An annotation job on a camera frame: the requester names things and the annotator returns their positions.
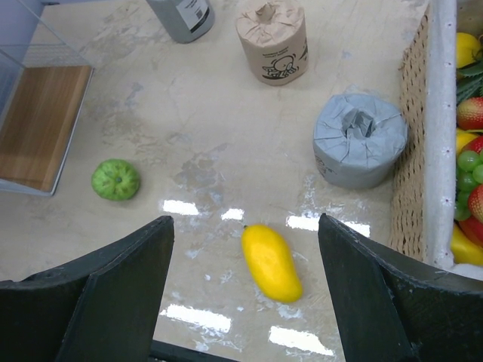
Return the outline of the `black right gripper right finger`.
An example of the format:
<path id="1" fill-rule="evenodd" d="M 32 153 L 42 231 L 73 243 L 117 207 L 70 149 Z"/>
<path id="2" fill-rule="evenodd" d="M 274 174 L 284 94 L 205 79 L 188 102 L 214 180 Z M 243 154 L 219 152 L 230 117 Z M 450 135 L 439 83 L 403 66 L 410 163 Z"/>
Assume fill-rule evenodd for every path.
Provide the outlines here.
<path id="1" fill-rule="evenodd" d="M 347 361 L 480 361 L 482 282 L 322 214 L 318 243 Z"/>

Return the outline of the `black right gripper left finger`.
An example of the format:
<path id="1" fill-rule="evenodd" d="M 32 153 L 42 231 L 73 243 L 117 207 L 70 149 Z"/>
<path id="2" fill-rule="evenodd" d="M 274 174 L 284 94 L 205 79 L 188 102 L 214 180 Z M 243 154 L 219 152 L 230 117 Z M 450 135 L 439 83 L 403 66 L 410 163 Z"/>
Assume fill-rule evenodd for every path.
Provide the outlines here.
<path id="1" fill-rule="evenodd" d="M 3 361 L 146 361 L 174 246 L 160 216 L 21 281 L 1 282 Z"/>

